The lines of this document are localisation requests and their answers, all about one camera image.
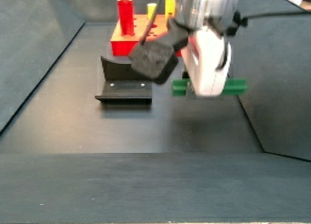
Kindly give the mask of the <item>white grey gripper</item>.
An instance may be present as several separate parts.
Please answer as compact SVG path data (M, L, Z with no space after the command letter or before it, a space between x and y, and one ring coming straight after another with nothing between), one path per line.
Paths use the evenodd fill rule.
M181 49L183 62L192 88L199 97L216 97L223 92L232 48L212 29L197 30Z

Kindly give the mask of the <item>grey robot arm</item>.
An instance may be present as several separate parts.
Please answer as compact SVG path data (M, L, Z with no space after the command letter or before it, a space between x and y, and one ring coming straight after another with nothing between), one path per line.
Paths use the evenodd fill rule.
M237 0L176 0L176 22L189 30L183 62L199 97L217 97L224 89L232 58L225 30L236 4Z

